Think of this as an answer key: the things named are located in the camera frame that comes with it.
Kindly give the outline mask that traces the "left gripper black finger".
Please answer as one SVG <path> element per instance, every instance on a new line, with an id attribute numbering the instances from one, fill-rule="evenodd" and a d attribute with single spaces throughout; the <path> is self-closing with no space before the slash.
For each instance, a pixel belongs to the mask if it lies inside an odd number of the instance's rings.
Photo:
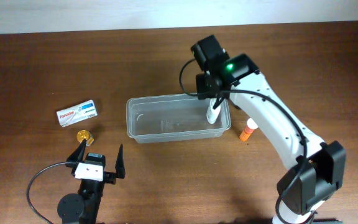
<path id="1" fill-rule="evenodd" d="M 124 165 L 124 148 L 123 144 L 120 145 L 116 164 L 115 164 L 115 170 L 116 170 L 116 178 L 117 179 L 124 179 L 126 176 L 126 170 Z"/>
<path id="2" fill-rule="evenodd" d="M 81 162 L 86 149 L 86 139 L 83 139 L 80 145 L 68 156 L 67 162 L 77 163 Z"/>

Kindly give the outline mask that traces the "orange tube white cap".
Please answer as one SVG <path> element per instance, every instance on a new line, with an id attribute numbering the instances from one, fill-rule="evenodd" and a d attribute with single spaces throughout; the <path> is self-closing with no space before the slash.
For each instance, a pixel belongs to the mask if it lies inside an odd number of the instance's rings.
<path id="1" fill-rule="evenodd" d="M 252 118 L 249 118 L 246 122 L 245 128 L 239 136 L 239 139 L 243 142 L 247 141 L 250 138 L 251 134 L 258 128 L 259 127 L 257 123 Z"/>

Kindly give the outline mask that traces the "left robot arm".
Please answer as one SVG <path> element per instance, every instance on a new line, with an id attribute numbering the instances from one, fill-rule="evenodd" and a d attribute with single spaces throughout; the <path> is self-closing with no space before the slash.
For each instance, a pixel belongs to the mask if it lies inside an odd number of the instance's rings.
<path id="1" fill-rule="evenodd" d="M 62 223 L 95 224 L 106 184 L 114 185 L 117 179 L 124 179 L 124 150 L 120 145 L 115 172 L 105 171 L 106 157 L 102 154 L 85 153 L 86 140 L 67 158 L 74 178 L 80 180 L 77 193 L 67 194 L 59 201 L 58 216 Z"/>

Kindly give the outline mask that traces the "white spray bottle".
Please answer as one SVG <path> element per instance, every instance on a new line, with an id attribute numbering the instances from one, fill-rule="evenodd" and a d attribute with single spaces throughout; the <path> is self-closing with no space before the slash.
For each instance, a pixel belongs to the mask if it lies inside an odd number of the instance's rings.
<path id="1" fill-rule="evenodd" d="M 221 106 L 217 105 L 217 99 L 216 98 L 212 98 L 209 101 L 209 107 L 208 110 L 206 112 L 206 118 L 209 124 L 214 124 L 220 114 L 221 111 Z"/>

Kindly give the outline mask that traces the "white Panadol box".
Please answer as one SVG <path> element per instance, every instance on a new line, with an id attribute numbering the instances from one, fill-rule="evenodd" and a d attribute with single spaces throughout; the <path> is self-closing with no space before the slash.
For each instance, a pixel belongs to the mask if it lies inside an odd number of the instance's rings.
<path id="1" fill-rule="evenodd" d="M 93 118 L 97 115 L 98 112 L 93 100 L 88 100 L 78 105 L 57 111 L 58 122 L 63 128 Z"/>

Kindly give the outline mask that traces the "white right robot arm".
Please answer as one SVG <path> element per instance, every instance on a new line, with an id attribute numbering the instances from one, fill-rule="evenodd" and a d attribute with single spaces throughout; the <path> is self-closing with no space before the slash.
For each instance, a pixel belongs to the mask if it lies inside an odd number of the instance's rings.
<path id="1" fill-rule="evenodd" d="M 216 99 L 215 108 L 231 100 L 256 122 L 287 169 L 277 183 L 273 223 L 313 223 L 317 209 L 342 187 L 344 147 L 308 129 L 246 54 L 230 57 L 214 35 L 197 41 L 191 52 L 202 71 L 195 96 Z"/>

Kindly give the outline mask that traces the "small gold lid jar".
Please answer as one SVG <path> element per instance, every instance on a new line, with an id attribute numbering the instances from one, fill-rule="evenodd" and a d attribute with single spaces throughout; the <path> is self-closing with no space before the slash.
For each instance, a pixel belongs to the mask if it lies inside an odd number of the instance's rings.
<path id="1" fill-rule="evenodd" d="M 76 138 L 79 143 L 82 143 L 85 140 L 87 146 L 92 145 L 92 143 L 94 142 L 93 135 L 87 130 L 78 131 L 78 133 L 76 134 Z"/>

